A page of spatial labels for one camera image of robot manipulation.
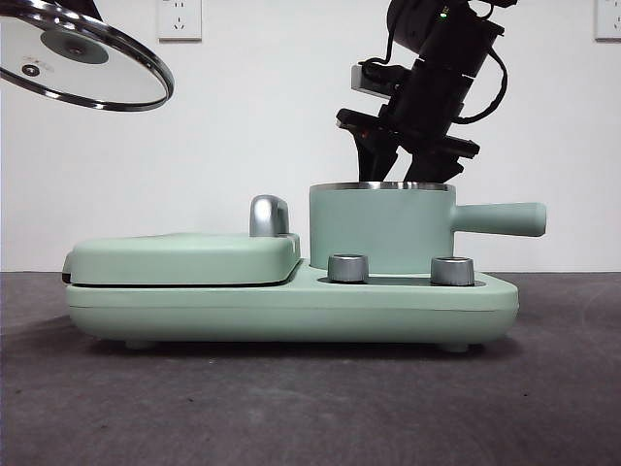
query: wall outlet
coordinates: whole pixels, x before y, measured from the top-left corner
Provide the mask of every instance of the wall outlet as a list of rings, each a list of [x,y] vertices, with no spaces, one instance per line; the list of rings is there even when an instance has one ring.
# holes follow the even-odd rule
[[[595,40],[621,42],[621,0],[595,0]]]
[[[203,0],[157,0],[162,41],[200,41],[203,38]]]

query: gray floor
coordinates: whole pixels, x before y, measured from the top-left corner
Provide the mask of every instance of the gray floor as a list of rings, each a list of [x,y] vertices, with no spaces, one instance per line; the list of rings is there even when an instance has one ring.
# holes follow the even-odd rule
[[[509,335],[419,345],[83,335],[57,274],[2,275],[6,466],[621,464],[621,274],[499,275]]]

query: silver knob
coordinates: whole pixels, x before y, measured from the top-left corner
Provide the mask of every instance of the silver knob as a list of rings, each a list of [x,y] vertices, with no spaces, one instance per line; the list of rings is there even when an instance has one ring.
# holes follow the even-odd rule
[[[276,237],[289,233],[287,203],[276,196],[262,195],[250,205],[250,236]]]
[[[434,257],[431,259],[431,283],[444,286],[472,286],[473,260],[467,257]]]
[[[358,254],[333,254],[328,258],[328,279],[336,283],[369,280],[369,258]]]

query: appliance foot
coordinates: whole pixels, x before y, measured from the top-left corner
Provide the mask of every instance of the appliance foot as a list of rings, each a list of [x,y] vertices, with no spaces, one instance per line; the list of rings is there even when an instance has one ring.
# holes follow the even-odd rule
[[[468,352],[468,344],[461,343],[440,343],[438,348],[446,352]]]

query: small pot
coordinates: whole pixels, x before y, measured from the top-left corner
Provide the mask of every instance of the small pot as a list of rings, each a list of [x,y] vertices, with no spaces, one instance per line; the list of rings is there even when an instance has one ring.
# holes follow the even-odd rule
[[[456,231],[541,236],[539,203],[457,206],[455,187],[437,183],[336,183],[310,188],[310,265],[332,254],[369,256],[375,274],[429,273],[453,255]]]

